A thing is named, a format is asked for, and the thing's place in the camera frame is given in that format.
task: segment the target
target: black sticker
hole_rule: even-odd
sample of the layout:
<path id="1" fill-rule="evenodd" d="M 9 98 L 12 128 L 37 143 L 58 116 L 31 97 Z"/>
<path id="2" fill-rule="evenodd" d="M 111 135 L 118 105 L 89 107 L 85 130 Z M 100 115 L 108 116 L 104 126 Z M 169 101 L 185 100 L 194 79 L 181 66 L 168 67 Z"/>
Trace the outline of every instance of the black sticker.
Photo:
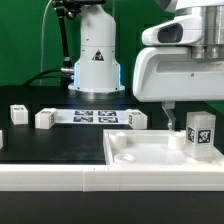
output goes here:
<path id="1" fill-rule="evenodd" d="M 190 142 L 194 143 L 194 140 L 195 140 L 195 130 L 190 128 L 190 127 L 188 127 L 187 139 Z"/>
<path id="2" fill-rule="evenodd" d="M 131 114 L 133 114 L 133 115 L 141 115 L 142 113 L 140 113 L 140 112 L 132 112 Z"/>
<path id="3" fill-rule="evenodd" d="M 100 52 L 100 50 L 98 50 L 98 51 L 96 52 L 96 54 L 94 55 L 94 57 L 93 57 L 93 61 L 104 61 L 103 55 L 102 55 L 102 53 Z"/>
<path id="4" fill-rule="evenodd" d="M 129 124 L 132 124 L 132 116 L 129 115 Z"/>
<path id="5" fill-rule="evenodd" d="M 42 111 L 41 113 L 42 113 L 42 114 L 51 114 L 51 111 L 46 111 L 46 110 L 45 110 L 45 111 Z"/>
<path id="6" fill-rule="evenodd" d="M 98 115 L 99 116 L 106 116 L 106 117 L 116 117 L 117 116 L 117 113 L 115 111 L 98 111 Z"/>
<path id="7" fill-rule="evenodd" d="M 198 131 L 198 144 L 209 144 L 211 143 L 211 130 L 200 130 Z"/>
<path id="8" fill-rule="evenodd" d="M 104 124 L 113 124 L 118 123 L 118 119 L 116 117 L 99 117 L 99 122 Z"/>
<path id="9" fill-rule="evenodd" d="M 54 123 L 54 114 L 51 115 L 51 124 Z"/>
<path id="10" fill-rule="evenodd" d="M 14 110 L 24 110 L 23 107 L 14 107 Z"/>
<path id="11" fill-rule="evenodd" d="M 76 110 L 75 115 L 93 116 L 92 110 Z"/>
<path id="12" fill-rule="evenodd" d="M 93 117 L 74 117 L 73 122 L 93 123 Z"/>

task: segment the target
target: warning label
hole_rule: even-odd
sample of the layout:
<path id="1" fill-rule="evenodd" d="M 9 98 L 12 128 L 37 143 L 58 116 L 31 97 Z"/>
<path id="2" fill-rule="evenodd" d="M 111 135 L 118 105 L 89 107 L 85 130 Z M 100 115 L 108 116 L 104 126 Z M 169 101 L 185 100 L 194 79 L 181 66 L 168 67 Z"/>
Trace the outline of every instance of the warning label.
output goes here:
<path id="1" fill-rule="evenodd" d="M 103 55 L 101 54 L 100 50 L 98 50 L 94 55 L 93 61 L 104 61 Z"/>

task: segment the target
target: white platform edge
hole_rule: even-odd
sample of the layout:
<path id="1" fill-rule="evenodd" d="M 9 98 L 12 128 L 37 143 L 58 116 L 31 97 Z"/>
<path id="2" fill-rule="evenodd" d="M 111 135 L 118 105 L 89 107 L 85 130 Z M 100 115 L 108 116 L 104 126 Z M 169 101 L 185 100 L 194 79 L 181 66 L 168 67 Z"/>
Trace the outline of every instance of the white platform edge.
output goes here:
<path id="1" fill-rule="evenodd" d="M 220 167 L 0 165 L 0 191 L 224 191 Z"/>

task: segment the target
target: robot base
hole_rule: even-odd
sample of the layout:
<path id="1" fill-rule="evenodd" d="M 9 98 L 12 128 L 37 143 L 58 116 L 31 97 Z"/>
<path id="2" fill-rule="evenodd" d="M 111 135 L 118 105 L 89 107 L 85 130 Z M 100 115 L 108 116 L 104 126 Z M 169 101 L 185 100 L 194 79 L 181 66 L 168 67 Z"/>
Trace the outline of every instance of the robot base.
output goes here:
<path id="1" fill-rule="evenodd" d="M 117 96 L 124 96 L 125 87 L 121 86 L 119 89 L 113 92 L 85 92 L 69 87 L 68 93 L 70 96 L 76 96 L 89 100 L 98 100 L 98 99 L 103 100 L 103 99 L 111 99 Z"/>

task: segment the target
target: small white block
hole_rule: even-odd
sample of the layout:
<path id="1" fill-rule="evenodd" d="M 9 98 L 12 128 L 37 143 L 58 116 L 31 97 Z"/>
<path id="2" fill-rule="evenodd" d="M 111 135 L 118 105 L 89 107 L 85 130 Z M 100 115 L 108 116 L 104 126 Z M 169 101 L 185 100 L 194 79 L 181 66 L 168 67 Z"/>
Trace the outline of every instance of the small white block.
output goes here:
<path id="1" fill-rule="evenodd" d="M 126 110 L 126 117 L 128 119 L 129 125 L 134 130 L 147 129 L 148 117 L 140 110 Z"/>
<path id="2" fill-rule="evenodd" d="M 14 125 L 28 124 L 28 110 L 24 105 L 11 105 L 10 114 Z"/>
<path id="3" fill-rule="evenodd" d="M 168 140 L 170 149 L 183 149 L 185 146 L 186 135 L 183 132 L 171 132 Z"/>
<path id="4" fill-rule="evenodd" d="M 35 115 L 35 128 L 50 129 L 56 121 L 57 109 L 44 108 Z"/>
<path id="5" fill-rule="evenodd" d="M 124 132 L 116 132 L 114 134 L 109 134 L 110 142 L 113 149 L 124 149 L 127 145 L 127 136 Z"/>
<path id="6" fill-rule="evenodd" d="M 3 137 L 2 137 L 2 131 L 0 131 L 0 149 L 3 147 Z"/>

